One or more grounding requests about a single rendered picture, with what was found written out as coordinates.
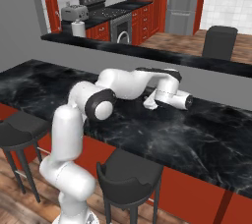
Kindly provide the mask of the white paper towel roll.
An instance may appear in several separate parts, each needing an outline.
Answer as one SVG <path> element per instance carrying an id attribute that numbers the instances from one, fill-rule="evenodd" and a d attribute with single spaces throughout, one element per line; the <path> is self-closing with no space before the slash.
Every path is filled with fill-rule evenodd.
<path id="1" fill-rule="evenodd" d="M 78 37 L 86 36 L 86 28 L 85 28 L 84 22 L 80 20 L 76 20 L 73 23 L 71 23 L 71 27 L 72 27 L 72 33 L 74 36 L 78 36 Z"/>

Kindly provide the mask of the silver fridge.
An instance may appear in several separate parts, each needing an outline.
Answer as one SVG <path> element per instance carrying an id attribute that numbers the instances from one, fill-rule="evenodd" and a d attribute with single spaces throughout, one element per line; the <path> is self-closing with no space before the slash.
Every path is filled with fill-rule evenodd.
<path id="1" fill-rule="evenodd" d="M 197 0 L 167 0 L 166 33 L 191 35 L 196 15 Z"/>

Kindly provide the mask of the red tall cabinet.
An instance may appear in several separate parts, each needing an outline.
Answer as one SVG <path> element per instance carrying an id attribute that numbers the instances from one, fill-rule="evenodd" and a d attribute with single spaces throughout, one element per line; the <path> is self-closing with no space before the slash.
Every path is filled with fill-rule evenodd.
<path id="1" fill-rule="evenodd" d="M 157 32 L 164 32 L 166 0 L 130 0 L 140 8 L 132 13 L 132 44 L 140 45 Z"/>

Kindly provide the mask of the silver toaster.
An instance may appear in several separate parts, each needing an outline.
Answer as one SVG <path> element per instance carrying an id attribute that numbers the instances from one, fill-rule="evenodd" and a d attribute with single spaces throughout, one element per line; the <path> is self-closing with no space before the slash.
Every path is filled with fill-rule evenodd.
<path id="1" fill-rule="evenodd" d="M 89 10 L 85 5 L 69 5 L 61 9 L 61 18 L 68 22 L 85 21 L 89 18 Z"/>

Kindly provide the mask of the black and silver stove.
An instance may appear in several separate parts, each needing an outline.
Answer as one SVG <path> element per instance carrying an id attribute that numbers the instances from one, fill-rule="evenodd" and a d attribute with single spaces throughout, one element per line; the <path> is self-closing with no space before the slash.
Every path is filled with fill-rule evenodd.
<path id="1" fill-rule="evenodd" d="M 132 14 L 123 9 L 105 6 L 106 0 L 79 0 L 89 10 L 89 18 L 109 23 L 110 40 L 113 43 L 132 43 Z"/>

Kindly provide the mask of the red lower cabinets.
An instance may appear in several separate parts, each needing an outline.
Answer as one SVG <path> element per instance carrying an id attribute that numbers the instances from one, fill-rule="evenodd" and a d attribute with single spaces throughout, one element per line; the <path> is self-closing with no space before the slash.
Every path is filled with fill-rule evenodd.
<path id="1" fill-rule="evenodd" d="M 86 38 L 102 41 L 110 40 L 109 23 L 105 22 L 86 30 Z"/>

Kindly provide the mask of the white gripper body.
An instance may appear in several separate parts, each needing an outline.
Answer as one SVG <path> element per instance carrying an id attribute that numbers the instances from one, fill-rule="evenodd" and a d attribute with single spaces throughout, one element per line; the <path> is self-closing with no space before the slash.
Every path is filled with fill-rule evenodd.
<path id="1" fill-rule="evenodd" d="M 155 102 L 155 95 L 156 91 L 154 90 L 144 101 L 143 105 L 146 109 L 155 110 L 158 108 L 158 105 Z"/>

